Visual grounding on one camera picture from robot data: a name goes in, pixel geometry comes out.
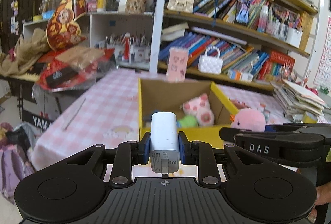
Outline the orange white medicine box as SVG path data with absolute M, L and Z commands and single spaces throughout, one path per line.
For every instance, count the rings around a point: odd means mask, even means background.
M 227 76 L 230 79 L 236 80 L 236 81 L 245 81 L 245 82 L 251 82 L 253 80 L 253 75 L 250 73 L 245 73 L 233 69 L 229 69 Z

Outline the white charger adapter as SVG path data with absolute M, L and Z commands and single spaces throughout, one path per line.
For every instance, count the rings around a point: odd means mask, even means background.
M 178 171 L 180 150 L 174 113 L 157 112 L 152 115 L 149 157 L 154 173 L 170 174 Z

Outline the stack of paper booklets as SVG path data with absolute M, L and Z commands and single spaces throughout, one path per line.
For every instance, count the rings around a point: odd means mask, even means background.
M 285 80 L 270 84 L 274 88 L 274 98 L 282 107 L 284 116 L 291 122 L 329 123 L 323 113 L 328 105 L 311 90 Z

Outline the red dictionary book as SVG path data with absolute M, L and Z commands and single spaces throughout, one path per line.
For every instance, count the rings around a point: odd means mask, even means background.
M 275 50 L 272 50 L 271 52 L 269 52 L 269 60 L 272 62 L 272 63 L 277 63 L 277 64 L 280 64 L 280 65 L 290 65 L 290 66 L 294 66 L 295 64 L 295 59 L 290 57 L 289 55 L 287 54 L 284 54 L 282 52 L 278 52 L 278 51 L 275 51 Z

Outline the cream quilted handbag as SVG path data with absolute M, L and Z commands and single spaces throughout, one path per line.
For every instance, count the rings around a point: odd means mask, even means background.
M 194 0 L 169 0 L 167 9 L 177 12 L 193 13 Z

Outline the pink pig plush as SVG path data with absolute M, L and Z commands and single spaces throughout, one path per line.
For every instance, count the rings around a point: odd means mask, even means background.
M 186 101 L 182 105 L 182 109 L 185 115 L 194 116 L 199 126 L 209 127 L 214 125 L 215 117 L 206 93 Z

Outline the brown cloth pile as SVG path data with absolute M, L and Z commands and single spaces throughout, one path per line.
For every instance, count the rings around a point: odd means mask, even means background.
M 40 28 L 34 29 L 32 37 L 24 39 L 21 36 L 7 54 L 1 52 L 1 75 L 23 75 L 49 50 L 46 32 Z

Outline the red gold fortune decoration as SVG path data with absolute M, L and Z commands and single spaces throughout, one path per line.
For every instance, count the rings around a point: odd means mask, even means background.
M 77 20 L 86 13 L 86 0 L 61 0 L 47 25 L 49 47 L 65 50 L 85 41 Z

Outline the purple backpack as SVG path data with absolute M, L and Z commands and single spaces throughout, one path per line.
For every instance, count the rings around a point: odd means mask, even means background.
M 1 194 L 14 203 L 15 188 L 34 169 L 28 159 L 30 140 L 23 127 L 1 123 Z

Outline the yellow cardboard box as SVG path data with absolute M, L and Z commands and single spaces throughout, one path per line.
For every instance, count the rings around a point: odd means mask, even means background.
M 186 81 L 169 83 L 167 81 L 139 79 L 139 138 L 150 130 L 147 126 L 155 112 L 172 112 L 177 119 L 184 117 L 182 105 L 193 98 L 207 94 L 212 112 L 214 125 L 211 127 L 181 128 L 189 141 L 199 140 L 212 145 L 214 148 L 223 148 L 223 141 L 219 137 L 222 127 L 231 125 L 232 117 L 239 109 L 211 81 Z

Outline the clear plastic bag pile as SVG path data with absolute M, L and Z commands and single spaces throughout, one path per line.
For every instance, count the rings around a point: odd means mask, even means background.
M 49 92 L 86 90 L 117 69 L 114 48 L 97 49 L 82 45 L 50 51 L 38 62 L 44 66 L 35 85 Z

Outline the pink duck plush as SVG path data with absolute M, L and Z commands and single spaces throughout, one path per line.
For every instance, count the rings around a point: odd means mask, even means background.
M 245 108 L 239 110 L 234 116 L 231 127 L 249 130 L 253 132 L 264 132 L 266 126 L 265 116 L 257 109 Z

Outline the colourful hair clip holder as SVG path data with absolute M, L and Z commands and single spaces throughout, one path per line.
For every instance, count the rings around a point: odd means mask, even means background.
M 282 80 L 295 83 L 297 80 L 297 72 L 293 69 L 293 65 L 283 64 L 280 70 Z

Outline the green blue toy bottle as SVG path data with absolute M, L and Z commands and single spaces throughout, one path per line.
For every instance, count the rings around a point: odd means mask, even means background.
M 198 126 L 198 121 L 193 115 L 185 115 L 182 119 L 177 121 L 178 128 L 195 128 Z

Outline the pink checkered tablecloth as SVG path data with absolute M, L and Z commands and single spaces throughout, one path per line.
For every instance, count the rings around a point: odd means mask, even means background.
M 116 148 L 139 140 L 139 79 L 166 80 L 165 75 L 136 73 L 129 69 L 109 72 L 66 109 L 37 141 L 31 161 L 41 170 L 95 144 Z M 231 100 L 270 111 L 268 124 L 289 123 L 273 96 L 217 85 Z M 67 118 L 73 120 L 68 127 Z

